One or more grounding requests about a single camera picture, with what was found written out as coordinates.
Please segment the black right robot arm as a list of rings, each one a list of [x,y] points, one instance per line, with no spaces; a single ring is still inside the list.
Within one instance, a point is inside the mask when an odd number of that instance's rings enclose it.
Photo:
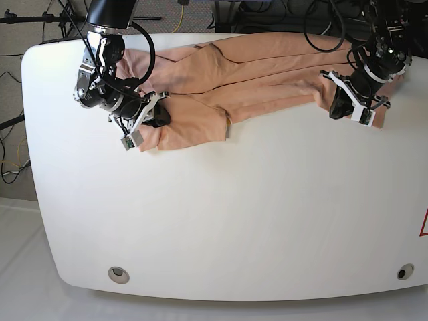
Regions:
[[[79,67],[74,98],[84,108],[101,108],[109,113],[125,136],[140,125],[159,128],[168,125],[171,117],[159,100],[166,92],[137,93],[151,76],[156,62],[154,42],[147,31],[133,22],[137,1],[92,1],[86,22],[93,30],[82,38],[84,56]],[[132,27],[149,45],[149,65],[143,77],[119,78],[117,64],[124,57],[125,42],[120,31]]]

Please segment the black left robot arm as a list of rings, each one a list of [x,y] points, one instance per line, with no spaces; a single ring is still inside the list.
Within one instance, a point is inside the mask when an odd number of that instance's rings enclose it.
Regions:
[[[395,77],[404,74],[412,62],[412,54],[406,41],[404,18],[408,6],[402,1],[361,1],[360,14],[370,25],[366,40],[351,37],[345,26],[345,17],[338,8],[339,1],[327,1],[330,22],[340,32],[340,40],[332,49],[321,49],[310,41],[306,19],[317,2],[312,1],[303,18],[303,34],[307,43],[320,53],[338,51],[344,42],[351,44],[346,58],[354,69],[352,75],[343,76],[336,71],[322,70],[323,77],[336,84],[336,91],[329,117],[338,120],[349,116],[352,121],[372,126],[380,107],[390,108],[389,98],[378,91]]]

